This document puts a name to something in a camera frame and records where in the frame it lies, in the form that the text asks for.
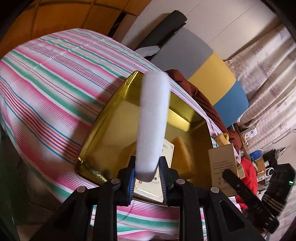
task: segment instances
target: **silver rivet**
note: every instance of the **silver rivet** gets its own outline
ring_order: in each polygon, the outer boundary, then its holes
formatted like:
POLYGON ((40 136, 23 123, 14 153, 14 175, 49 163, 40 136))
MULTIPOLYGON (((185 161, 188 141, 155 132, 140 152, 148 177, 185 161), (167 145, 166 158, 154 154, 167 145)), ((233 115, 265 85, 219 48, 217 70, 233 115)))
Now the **silver rivet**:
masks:
POLYGON ((112 183, 112 184, 118 184, 118 183, 120 183, 120 180, 119 180, 118 178, 113 178, 113 179, 111 180, 111 183, 112 183))
POLYGON ((86 187, 84 187, 84 186, 80 186, 80 187, 78 187, 77 189, 77 192, 85 192, 85 190, 86 190, 86 187))
POLYGON ((180 185, 183 185, 183 184, 185 184, 185 180, 182 179, 182 178, 179 178, 179 179, 176 180, 176 183, 178 183, 180 185))
POLYGON ((211 187, 211 191, 214 193, 218 193, 219 192, 219 188, 217 187, 211 187))

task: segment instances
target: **gold tray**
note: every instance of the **gold tray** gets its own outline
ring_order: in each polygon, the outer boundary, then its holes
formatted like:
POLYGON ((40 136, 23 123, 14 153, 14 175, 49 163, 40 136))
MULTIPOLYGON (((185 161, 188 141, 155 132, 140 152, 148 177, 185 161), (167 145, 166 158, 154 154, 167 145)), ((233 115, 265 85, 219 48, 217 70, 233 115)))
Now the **gold tray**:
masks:
MULTIPOLYGON (((142 76, 141 72, 135 71, 126 79, 100 112, 83 143, 74 168, 91 182, 102 185, 116 177, 129 160, 130 148, 137 139, 142 76)), ((185 140, 192 150, 196 176, 189 181, 210 188, 208 150, 213 146, 207 123, 171 93, 165 139, 172 142, 175 137, 185 140)))

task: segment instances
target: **white tube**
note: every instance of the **white tube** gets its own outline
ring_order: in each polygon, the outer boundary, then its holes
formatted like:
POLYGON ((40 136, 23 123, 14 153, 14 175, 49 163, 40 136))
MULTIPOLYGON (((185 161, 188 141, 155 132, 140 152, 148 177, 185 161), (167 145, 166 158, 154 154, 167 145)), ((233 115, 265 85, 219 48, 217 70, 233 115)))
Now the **white tube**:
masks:
POLYGON ((140 117, 136 147, 136 178, 151 182, 163 140, 170 102, 170 82, 166 73, 147 72, 142 79, 140 117))

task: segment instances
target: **gray panel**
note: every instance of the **gray panel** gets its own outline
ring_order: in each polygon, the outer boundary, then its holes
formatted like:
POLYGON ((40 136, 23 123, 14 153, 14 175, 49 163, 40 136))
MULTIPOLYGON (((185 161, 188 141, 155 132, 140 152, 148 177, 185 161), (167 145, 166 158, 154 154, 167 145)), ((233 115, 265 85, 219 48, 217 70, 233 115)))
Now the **gray panel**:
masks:
POLYGON ((203 40, 181 28, 153 56, 151 63, 162 71, 177 69, 189 79, 212 53, 213 50, 203 40))

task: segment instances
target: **table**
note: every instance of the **table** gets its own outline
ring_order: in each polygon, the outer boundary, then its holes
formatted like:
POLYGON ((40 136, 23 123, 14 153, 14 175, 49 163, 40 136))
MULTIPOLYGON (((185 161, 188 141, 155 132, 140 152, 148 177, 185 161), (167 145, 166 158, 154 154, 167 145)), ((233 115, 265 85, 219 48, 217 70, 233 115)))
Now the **table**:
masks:
MULTIPOLYGON (((96 187, 77 175, 73 164, 97 115, 135 70, 159 69, 112 38, 79 28, 19 45, 0 61, 1 125, 29 168, 61 202, 81 185, 96 187)), ((178 84, 170 80, 170 85, 206 120, 217 147, 219 128, 178 84)), ((176 239, 178 212, 133 200, 129 207, 118 207, 118 236, 176 239)))

